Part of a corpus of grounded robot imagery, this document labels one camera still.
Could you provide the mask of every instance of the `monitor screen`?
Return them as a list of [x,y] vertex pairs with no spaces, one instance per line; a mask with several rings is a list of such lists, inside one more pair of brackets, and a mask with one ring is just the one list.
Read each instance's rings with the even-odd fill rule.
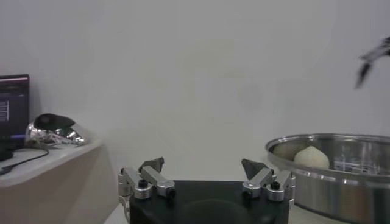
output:
[[0,139],[24,139],[29,124],[29,75],[0,76]]

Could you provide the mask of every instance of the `silver object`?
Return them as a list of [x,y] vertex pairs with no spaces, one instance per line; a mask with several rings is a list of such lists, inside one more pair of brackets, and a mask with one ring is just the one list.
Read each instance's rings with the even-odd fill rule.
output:
[[271,184],[267,184],[266,189],[268,200],[283,201],[287,199],[290,204],[294,204],[295,177],[290,171],[281,171]]
[[[307,167],[272,152],[315,146],[330,169]],[[295,203],[310,211],[355,223],[390,223],[390,138],[371,135],[312,134],[266,144],[268,158],[296,176]]]
[[272,182],[272,170],[263,168],[252,179],[243,182],[243,192],[248,192],[252,198],[257,198],[263,186],[270,182]]
[[151,166],[142,167],[141,176],[156,187],[158,195],[163,197],[174,196],[175,182],[167,180]]
[[26,145],[41,149],[73,148],[88,143],[87,132],[77,124],[56,130],[41,130],[28,125],[26,130]]
[[119,202],[123,206],[127,223],[130,223],[130,197],[145,200],[152,196],[152,185],[145,182],[131,167],[121,169],[118,175]]

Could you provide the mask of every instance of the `steel bowl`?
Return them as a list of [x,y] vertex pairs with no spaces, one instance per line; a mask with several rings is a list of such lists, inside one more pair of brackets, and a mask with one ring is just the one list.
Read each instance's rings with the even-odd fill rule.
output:
[[[329,169],[293,162],[294,155],[308,146],[328,156]],[[389,137],[294,135],[268,142],[266,150],[272,164],[296,176],[298,206],[344,222],[390,223]]]

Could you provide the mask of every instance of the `white shelf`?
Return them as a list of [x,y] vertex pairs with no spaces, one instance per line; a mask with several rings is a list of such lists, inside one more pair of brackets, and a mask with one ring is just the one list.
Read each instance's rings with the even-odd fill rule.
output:
[[[96,149],[102,145],[98,138],[92,138],[87,145],[71,149],[53,149],[49,154],[33,161],[20,164],[10,173],[0,176],[0,188],[21,184],[36,176],[39,176],[61,164],[68,162],[84,153]],[[29,158],[42,155],[44,151],[37,149],[20,149],[14,152],[13,158],[0,162],[0,167],[8,166]]]

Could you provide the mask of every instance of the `blurry object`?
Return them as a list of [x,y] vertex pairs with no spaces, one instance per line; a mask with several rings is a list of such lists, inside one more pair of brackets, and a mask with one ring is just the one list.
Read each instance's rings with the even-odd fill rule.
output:
[[362,86],[374,62],[386,55],[390,56],[390,37],[384,39],[379,47],[360,57],[360,59],[364,61],[364,64],[359,71],[356,88],[360,88]]
[[39,149],[64,149],[87,144],[82,127],[72,119],[55,114],[38,116],[26,131],[26,146]]
[[309,146],[295,155],[294,162],[304,166],[329,169],[328,157],[316,147]]
[[[312,145],[324,153],[329,169],[296,164],[273,151]],[[390,223],[390,138],[319,133],[274,139],[269,161],[296,177],[295,203],[348,223]]]
[[20,149],[29,124],[29,75],[0,76],[0,143]]

